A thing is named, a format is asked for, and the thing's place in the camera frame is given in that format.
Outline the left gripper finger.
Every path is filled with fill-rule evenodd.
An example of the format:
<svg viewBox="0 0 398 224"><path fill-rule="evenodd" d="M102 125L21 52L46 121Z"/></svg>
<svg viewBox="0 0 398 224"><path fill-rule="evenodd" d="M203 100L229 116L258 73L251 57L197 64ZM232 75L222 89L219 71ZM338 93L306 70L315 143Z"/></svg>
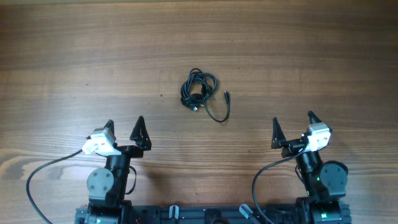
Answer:
<svg viewBox="0 0 398 224"><path fill-rule="evenodd" d="M152 142L146 129L146 124L143 116L138 117L138 120L132 130L129 137L131 141L134 141L136 146L144 151L150 151L152 148Z"/></svg>
<svg viewBox="0 0 398 224"><path fill-rule="evenodd" d="M104 129L114 135L114 121L112 119L109 119L108 122L104 125Z"/></svg>

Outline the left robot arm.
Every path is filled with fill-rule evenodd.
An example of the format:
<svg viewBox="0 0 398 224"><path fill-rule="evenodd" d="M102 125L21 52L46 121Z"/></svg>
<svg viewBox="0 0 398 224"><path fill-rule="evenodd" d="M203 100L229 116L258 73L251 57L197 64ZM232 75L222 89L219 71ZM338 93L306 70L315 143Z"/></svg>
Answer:
<svg viewBox="0 0 398 224"><path fill-rule="evenodd" d="M80 223L122 224L140 223L141 218L125 196L135 187L126 189L130 171L136 172L131 160L142 158L144 151L151 150L152 143L146 130L144 117L140 116L129 137L133 145L119 146L114 135L114 121L95 129L83 145L85 154L95 153L106 158L103 168L95 169L87 178L89 204Z"/></svg>

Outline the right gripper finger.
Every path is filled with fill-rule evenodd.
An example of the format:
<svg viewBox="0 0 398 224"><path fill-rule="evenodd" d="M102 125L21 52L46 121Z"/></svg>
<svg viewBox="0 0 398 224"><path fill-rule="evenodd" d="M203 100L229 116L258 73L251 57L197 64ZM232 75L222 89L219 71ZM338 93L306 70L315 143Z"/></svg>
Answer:
<svg viewBox="0 0 398 224"><path fill-rule="evenodd" d="M272 124L273 124L273 129L272 129L271 148L272 149L282 148L286 144L286 138L276 117L273 118Z"/></svg>
<svg viewBox="0 0 398 224"><path fill-rule="evenodd" d="M322 122L322 120L319 119L318 116L313 111L308 112L308 117L310 120L310 124L317 124Z"/></svg>

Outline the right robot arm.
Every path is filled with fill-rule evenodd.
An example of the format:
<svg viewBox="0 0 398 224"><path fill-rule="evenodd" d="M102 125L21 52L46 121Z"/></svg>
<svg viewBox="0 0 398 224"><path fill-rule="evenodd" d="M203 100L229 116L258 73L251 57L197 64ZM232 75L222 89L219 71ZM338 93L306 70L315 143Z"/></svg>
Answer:
<svg viewBox="0 0 398 224"><path fill-rule="evenodd" d="M322 161L320 151L329 145L332 129L309 111L310 124L300 138L287 140L273 119L271 148L282 149L282 157L297 163L298 176L307 191L295 203L299 223L351 223L351 212L340 198L346 196L348 168L338 161Z"/></svg>

